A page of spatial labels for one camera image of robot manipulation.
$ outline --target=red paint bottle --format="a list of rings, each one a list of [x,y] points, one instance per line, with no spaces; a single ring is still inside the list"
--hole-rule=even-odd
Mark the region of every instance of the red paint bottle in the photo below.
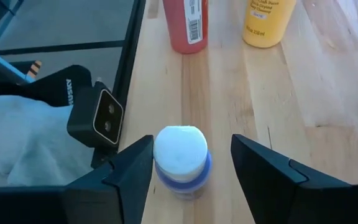
[[[172,48],[192,54],[208,43],[208,0],[163,0]]]

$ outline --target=wood grain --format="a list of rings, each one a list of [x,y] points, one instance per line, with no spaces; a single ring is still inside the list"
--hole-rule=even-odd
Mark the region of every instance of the wood grain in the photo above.
[[[213,171],[194,202],[154,173],[142,223],[253,223],[230,155],[234,133],[358,183],[357,1],[298,1],[282,42],[257,49],[241,39],[246,2],[211,0],[208,46],[193,55],[171,49],[156,2],[146,3],[121,149],[167,125],[195,125]]]

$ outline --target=yellow paint bottle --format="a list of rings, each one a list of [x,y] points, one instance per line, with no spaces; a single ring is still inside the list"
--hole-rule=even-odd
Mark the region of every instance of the yellow paint bottle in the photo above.
[[[248,0],[242,38],[254,47],[272,47],[283,38],[296,0]]]

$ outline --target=white towel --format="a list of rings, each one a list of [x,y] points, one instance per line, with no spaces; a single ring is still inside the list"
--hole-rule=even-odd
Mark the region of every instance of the white towel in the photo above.
[[[93,149],[67,133],[72,107],[0,96],[0,174],[11,185],[66,185],[92,170]]]

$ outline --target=camera lens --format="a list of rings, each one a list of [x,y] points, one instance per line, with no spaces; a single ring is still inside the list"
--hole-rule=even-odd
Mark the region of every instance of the camera lens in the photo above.
[[[110,121],[106,121],[106,122],[105,122],[105,124],[104,124],[104,129],[105,129],[106,131],[110,131],[110,129],[111,129],[111,123],[110,123]]]
[[[113,106],[113,105],[109,105],[109,112],[110,112],[111,114],[114,113],[114,106]]]

